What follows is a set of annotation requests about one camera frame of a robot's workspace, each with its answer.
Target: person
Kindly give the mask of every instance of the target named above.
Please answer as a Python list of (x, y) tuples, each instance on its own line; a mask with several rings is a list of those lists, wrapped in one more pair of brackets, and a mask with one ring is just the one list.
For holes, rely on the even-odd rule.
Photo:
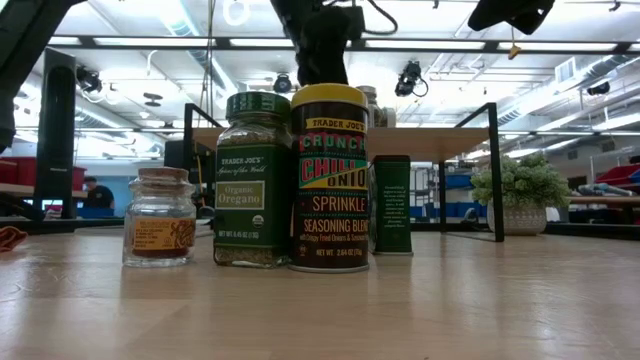
[(113, 193), (108, 187), (98, 185), (98, 181), (93, 176), (85, 177), (84, 183), (87, 185), (88, 191), (84, 207), (99, 209), (113, 209), (115, 207)]

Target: glass jar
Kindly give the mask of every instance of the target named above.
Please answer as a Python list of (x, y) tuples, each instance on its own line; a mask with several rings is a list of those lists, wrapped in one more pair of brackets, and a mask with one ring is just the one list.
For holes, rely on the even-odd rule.
[(188, 174), (169, 167), (138, 170), (138, 178), (129, 183), (133, 201), (125, 214), (124, 265), (166, 267), (191, 260), (196, 207)]
[(286, 263), (295, 162), (285, 97), (233, 95), (230, 127), (218, 138), (214, 260), (218, 265), (273, 268)]
[(387, 127), (387, 117), (384, 111), (378, 106), (378, 93), (373, 86), (358, 86), (358, 90), (367, 95), (367, 107), (369, 108), (368, 127)]

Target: green lid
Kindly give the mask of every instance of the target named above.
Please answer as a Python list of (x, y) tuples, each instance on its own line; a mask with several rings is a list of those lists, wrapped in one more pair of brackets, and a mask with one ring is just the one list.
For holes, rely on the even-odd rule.
[(238, 93), (227, 100), (227, 119), (246, 113), (268, 113), (289, 119), (291, 102), (284, 96), (262, 91)]

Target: yellow lid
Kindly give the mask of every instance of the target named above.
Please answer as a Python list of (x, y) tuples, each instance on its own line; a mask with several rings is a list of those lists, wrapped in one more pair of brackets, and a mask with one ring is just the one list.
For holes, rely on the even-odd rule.
[(344, 102), (367, 108), (367, 95), (343, 84), (316, 84), (303, 87), (293, 95), (291, 107), (316, 102)]

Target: wooden table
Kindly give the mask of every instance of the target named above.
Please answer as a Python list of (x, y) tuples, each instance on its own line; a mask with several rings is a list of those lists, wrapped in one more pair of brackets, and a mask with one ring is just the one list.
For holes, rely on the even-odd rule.
[(0, 255), (2, 360), (640, 359), (640, 243), (414, 233), (342, 275), (120, 266), (120, 236)]
[[(15, 196), (33, 196), (33, 191), (33, 186), (0, 183), (0, 192), (6, 192)], [(83, 191), (72, 191), (71, 195), (76, 199), (87, 198), (87, 193)]]

